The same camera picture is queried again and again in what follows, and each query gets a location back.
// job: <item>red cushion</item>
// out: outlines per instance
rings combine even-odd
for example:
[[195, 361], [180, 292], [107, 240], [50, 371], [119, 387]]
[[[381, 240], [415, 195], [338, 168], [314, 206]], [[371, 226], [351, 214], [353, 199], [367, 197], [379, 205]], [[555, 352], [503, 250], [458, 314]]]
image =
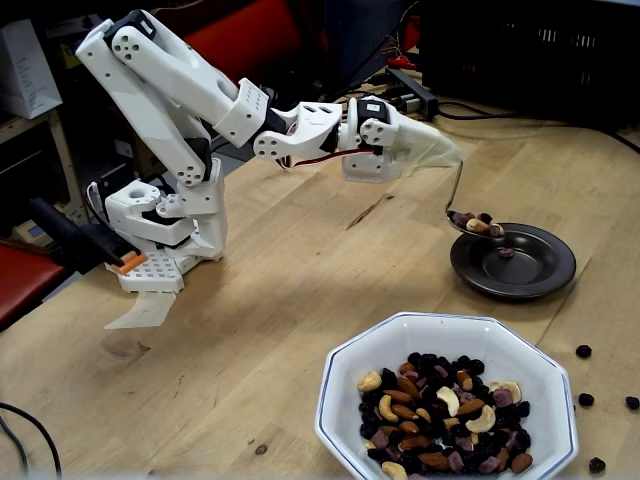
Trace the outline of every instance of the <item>red cushion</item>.
[[0, 325], [39, 299], [65, 274], [44, 255], [0, 245]]

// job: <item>wooden table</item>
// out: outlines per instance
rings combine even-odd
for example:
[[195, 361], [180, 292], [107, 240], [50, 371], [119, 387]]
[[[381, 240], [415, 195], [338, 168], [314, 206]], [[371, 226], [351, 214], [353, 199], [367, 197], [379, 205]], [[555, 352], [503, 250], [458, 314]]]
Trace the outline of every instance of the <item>wooden table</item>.
[[[401, 310], [488, 315], [596, 398], [578, 407], [567, 475], [586, 475], [593, 456], [609, 474], [637, 472], [639, 419], [624, 398], [640, 395], [640, 157], [532, 120], [438, 127], [467, 158], [459, 209], [554, 232], [575, 252], [574, 283], [522, 305], [462, 284], [442, 217], [452, 169], [369, 185], [343, 181], [337, 161], [287, 174], [253, 160], [227, 178], [225, 258], [189, 273], [162, 327], [103, 330], [135, 295], [96, 269], [0, 337], [0, 398], [44, 422], [68, 474], [344, 475], [313, 432], [327, 351]], [[575, 356], [581, 343], [591, 359]], [[5, 417], [50, 470], [39, 434]], [[2, 442], [6, 477], [19, 464]]]

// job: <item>white bowl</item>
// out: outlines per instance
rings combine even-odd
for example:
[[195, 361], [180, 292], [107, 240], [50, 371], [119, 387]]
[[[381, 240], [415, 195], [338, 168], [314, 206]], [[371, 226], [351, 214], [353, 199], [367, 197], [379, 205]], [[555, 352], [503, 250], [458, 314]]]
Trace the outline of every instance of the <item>white bowl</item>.
[[360, 437], [356, 384], [370, 370], [396, 370], [412, 352], [453, 361], [461, 355], [485, 364], [482, 379], [516, 380], [531, 414], [522, 426], [531, 435], [533, 465], [520, 475], [551, 478], [578, 454], [578, 436], [567, 372], [493, 318], [398, 313], [332, 350], [327, 356], [316, 412], [320, 440], [356, 478], [389, 478], [367, 456]]

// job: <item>red wire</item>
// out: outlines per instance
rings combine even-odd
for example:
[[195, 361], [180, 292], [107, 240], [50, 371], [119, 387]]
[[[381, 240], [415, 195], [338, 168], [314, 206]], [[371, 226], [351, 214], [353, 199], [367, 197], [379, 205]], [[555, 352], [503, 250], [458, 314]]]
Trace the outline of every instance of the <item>red wire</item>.
[[329, 155], [325, 155], [324, 157], [314, 158], [313, 160], [302, 160], [294, 165], [294, 167], [301, 167], [304, 165], [313, 165], [315, 163], [324, 162], [325, 160], [330, 160], [335, 157], [344, 157], [346, 155], [357, 155], [359, 153], [372, 153], [373, 148], [354, 148], [353, 150], [343, 150], [341, 152], [330, 153]]

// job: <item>trail mix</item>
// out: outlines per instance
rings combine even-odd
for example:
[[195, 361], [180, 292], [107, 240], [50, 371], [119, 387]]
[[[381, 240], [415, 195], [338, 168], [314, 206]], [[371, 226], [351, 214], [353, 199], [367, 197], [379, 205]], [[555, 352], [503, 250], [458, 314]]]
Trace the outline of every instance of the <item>trail mix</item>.
[[530, 405], [515, 381], [484, 385], [480, 360], [412, 353], [399, 375], [384, 368], [358, 383], [360, 435], [393, 480], [411, 474], [521, 473], [533, 462], [520, 421]]
[[451, 220], [461, 228], [466, 229], [469, 232], [479, 233], [486, 235], [487, 237], [502, 237], [504, 236], [504, 229], [493, 222], [493, 218], [488, 213], [481, 213], [477, 217], [471, 213], [459, 213], [449, 211]]

